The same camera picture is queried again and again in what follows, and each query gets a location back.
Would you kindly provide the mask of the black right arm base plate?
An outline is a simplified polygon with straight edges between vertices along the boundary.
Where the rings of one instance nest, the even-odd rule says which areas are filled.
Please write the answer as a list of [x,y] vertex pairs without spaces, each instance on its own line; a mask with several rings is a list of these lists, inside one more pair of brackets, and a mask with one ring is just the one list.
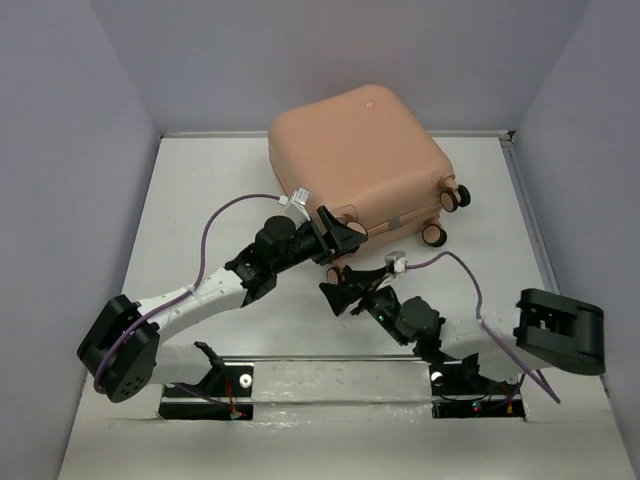
[[429,367],[434,419],[525,419],[519,379],[496,382],[462,362]]

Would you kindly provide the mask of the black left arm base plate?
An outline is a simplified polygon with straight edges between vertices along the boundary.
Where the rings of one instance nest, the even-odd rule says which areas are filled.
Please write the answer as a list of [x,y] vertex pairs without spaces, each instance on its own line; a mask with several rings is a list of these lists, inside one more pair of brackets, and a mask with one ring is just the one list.
[[164,420],[251,421],[253,377],[252,363],[230,363],[214,385],[165,385],[158,416]]

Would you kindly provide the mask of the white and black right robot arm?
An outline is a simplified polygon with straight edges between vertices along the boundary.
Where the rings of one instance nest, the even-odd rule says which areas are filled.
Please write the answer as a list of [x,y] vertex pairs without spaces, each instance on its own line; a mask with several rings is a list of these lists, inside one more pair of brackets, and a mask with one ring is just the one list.
[[581,376],[606,371],[604,312],[593,304],[528,288],[515,318],[447,318],[420,296],[399,300],[385,269],[330,268],[319,288],[336,316],[368,313],[399,345],[431,366],[467,361],[462,384],[482,392],[520,374],[548,384],[539,370],[555,367]]

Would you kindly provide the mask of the pink hard-shell suitcase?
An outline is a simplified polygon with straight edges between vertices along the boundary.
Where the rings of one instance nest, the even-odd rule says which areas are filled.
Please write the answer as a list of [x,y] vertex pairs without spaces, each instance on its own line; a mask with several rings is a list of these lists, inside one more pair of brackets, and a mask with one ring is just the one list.
[[309,212],[324,206],[367,234],[361,252],[409,235],[441,247],[448,239],[441,213],[471,202],[430,133],[381,85],[280,113],[268,130],[268,152],[286,194],[305,188]]

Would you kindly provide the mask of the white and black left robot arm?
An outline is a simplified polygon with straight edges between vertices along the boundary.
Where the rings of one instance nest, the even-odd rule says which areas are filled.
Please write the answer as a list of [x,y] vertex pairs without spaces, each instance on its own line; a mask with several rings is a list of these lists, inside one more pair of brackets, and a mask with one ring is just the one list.
[[167,340],[256,302],[290,268],[306,261],[326,265],[367,241],[363,228],[347,226],[325,207],[317,214],[301,223],[269,217],[251,244],[213,273],[200,272],[191,286],[138,301],[124,294],[108,300],[77,349],[94,390],[113,403],[130,399],[152,382]]

